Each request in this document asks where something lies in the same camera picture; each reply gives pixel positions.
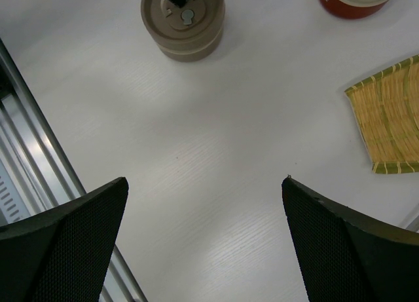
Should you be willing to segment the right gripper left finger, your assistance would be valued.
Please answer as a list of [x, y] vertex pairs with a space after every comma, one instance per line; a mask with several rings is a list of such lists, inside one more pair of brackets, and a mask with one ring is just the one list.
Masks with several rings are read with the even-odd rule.
[[2, 301], [98, 301], [128, 199], [117, 178], [1, 227]]

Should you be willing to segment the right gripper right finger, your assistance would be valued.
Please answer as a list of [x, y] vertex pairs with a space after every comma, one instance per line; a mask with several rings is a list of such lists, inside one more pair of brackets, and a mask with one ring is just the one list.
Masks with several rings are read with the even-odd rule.
[[418, 233], [287, 177], [282, 200], [310, 301], [417, 301]]

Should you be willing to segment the brown round lid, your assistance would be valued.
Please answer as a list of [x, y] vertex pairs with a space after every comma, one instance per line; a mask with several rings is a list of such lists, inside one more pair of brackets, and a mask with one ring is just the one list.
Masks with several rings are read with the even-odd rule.
[[156, 44], [190, 50], [208, 44], [224, 26], [225, 0], [187, 0], [184, 7], [167, 0], [141, 0], [140, 12]]

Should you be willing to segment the tan steel lunch bowl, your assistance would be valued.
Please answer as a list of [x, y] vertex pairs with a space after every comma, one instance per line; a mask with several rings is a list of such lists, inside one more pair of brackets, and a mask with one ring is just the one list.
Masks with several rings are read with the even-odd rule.
[[223, 37], [224, 27], [222, 27], [217, 34], [206, 44], [199, 46], [196, 49], [190, 50], [174, 50], [160, 44], [156, 44], [160, 51], [167, 57], [177, 62], [196, 62], [209, 56], [219, 46]]

